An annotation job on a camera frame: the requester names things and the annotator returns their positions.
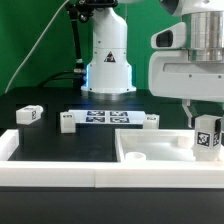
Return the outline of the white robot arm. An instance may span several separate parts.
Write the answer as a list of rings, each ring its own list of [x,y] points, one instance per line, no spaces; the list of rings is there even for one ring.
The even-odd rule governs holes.
[[[154,96],[224,103],[224,0],[159,0],[181,21],[151,37],[148,85]],[[81,90],[115,100],[134,92],[126,59],[127,24],[114,10],[95,3],[93,58]]]

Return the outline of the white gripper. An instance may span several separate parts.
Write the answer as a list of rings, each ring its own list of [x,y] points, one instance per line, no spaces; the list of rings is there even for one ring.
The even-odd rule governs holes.
[[[192,128],[190,100],[224,102],[224,61],[190,62],[186,50],[157,51],[149,61],[149,90],[154,96],[180,98]],[[221,118],[215,132],[221,133]]]

